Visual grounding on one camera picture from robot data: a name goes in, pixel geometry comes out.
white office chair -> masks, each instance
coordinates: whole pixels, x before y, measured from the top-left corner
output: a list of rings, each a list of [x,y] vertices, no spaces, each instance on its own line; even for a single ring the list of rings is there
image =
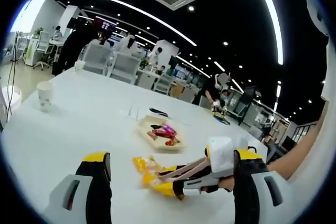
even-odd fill
[[[108,77],[134,85],[140,62],[136,57],[116,52]]]
[[[49,33],[46,31],[41,31],[36,51],[45,52],[49,46],[49,39],[50,39]]]
[[[18,39],[17,44],[18,44],[18,47],[16,48],[16,51],[21,51],[18,60],[22,60],[23,62],[25,62],[25,54],[28,48],[27,37],[21,37],[20,39]]]
[[[46,48],[46,50],[43,53],[42,59],[33,66],[33,69],[35,69],[38,66],[41,66],[41,71],[43,71],[44,67],[47,67],[47,68],[50,67],[52,60],[49,60],[49,56],[51,55],[54,47],[55,47],[54,45],[49,45]]]
[[[105,75],[107,61],[111,55],[111,49],[103,45],[90,44],[85,50],[83,61],[84,69],[90,72]]]
[[[163,73],[157,80],[157,82],[154,85],[154,91],[169,95],[170,88],[172,86],[172,83],[174,81],[174,78]]]

person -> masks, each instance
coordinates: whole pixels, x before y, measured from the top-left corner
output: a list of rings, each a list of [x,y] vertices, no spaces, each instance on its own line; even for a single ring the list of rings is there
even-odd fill
[[[159,47],[156,51],[151,51],[148,55],[148,64],[156,67],[159,63],[159,54],[162,53],[162,48]]]
[[[135,41],[134,35],[128,33],[128,35],[121,39],[121,41],[116,45],[116,51],[126,54],[133,55],[136,54],[138,50],[138,44]]]
[[[159,75],[162,75],[162,73],[164,73],[164,70],[166,69],[166,67],[164,65],[161,66],[160,69],[158,69],[155,73],[156,74],[159,74]]]
[[[57,76],[64,69],[73,67],[83,47],[96,38],[97,34],[97,30],[91,24],[73,31],[64,42],[58,61],[52,67],[52,74]]]
[[[94,45],[101,45],[107,48],[111,48],[110,43],[107,41],[110,38],[111,34],[109,32],[103,32],[98,38],[93,39],[88,46]]]
[[[195,96],[192,104],[199,105],[201,97],[205,97],[210,102],[212,108],[220,105],[217,100],[220,100],[220,91],[228,81],[229,76],[226,73],[216,74],[214,77],[207,79],[202,89]]]
[[[61,39],[63,37],[63,35],[60,32],[60,30],[61,30],[61,27],[60,26],[56,26],[55,32],[54,32],[54,34],[53,34],[53,36],[51,38],[52,40],[59,40],[59,39]]]

red object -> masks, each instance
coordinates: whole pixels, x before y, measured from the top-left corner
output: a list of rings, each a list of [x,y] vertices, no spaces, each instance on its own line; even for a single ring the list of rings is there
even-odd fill
[[[173,134],[172,132],[168,132],[165,130],[153,130],[153,133],[157,136],[161,136],[161,137],[166,137],[166,138],[173,138],[175,136],[175,134]]]

led strip light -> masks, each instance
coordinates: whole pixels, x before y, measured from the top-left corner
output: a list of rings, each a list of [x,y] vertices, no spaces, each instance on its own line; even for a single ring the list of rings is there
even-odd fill
[[[283,48],[282,48],[282,38],[281,38],[281,30],[280,30],[280,24],[279,24],[279,19],[277,15],[277,11],[275,10],[273,0],[265,0],[269,13],[271,15],[271,19],[273,22],[273,27],[274,27],[274,32],[275,32],[275,38],[277,41],[277,49],[278,49],[278,63],[280,65],[283,65],[284,63],[284,53],[283,53]]]
[[[149,17],[149,18],[151,18],[151,19],[159,22],[160,24],[164,25],[165,27],[169,28],[171,31],[175,32],[176,34],[178,34],[179,36],[181,36],[182,38],[184,38],[186,41],[188,41],[194,47],[197,46],[197,44],[195,42],[193,42],[191,39],[189,39],[188,37],[186,37],[183,33],[181,33],[180,31],[178,31],[177,29],[175,29],[171,25],[168,25],[166,22],[162,21],[161,19],[155,17],[154,15],[149,14],[149,13],[145,12],[142,9],[139,9],[139,8],[133,6],[133,5],[127,4],[127,3],[123,2],[123,1],[120,1],[120,0],[109,0],[109,1],[113,1],[115,3],[121,4],[123,6],[126,6],[128,8],[131,8],[131,9],[139,12],[139,13],[142,13],[142,14],[146,15],[147,17]]]

food tray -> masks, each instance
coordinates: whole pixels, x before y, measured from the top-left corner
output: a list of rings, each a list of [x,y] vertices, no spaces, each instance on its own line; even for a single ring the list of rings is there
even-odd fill
[[[168,146],[165,145],[165,142],[169,141],[169,138],[160,137],[158,136],[156,140],[152,139],[150,136],[148,136],[147,132],[151,131],[151,125],[161,125],[161,124],[167,124],[170,127],[172,127],[176,132],[176,138],[180,141],[179,143],[176,143],[174,146]],[[175,125],[173,125],[169,120],[164,118],[159,118],[156,116],[146,115],[140,122],[138,131],[140,135],[146,139],[155,149],[157,150],[171,150],[171,151],[177,151],[181,150],[186,147],[185,140],[182,137],[181,130],[179,130]]]

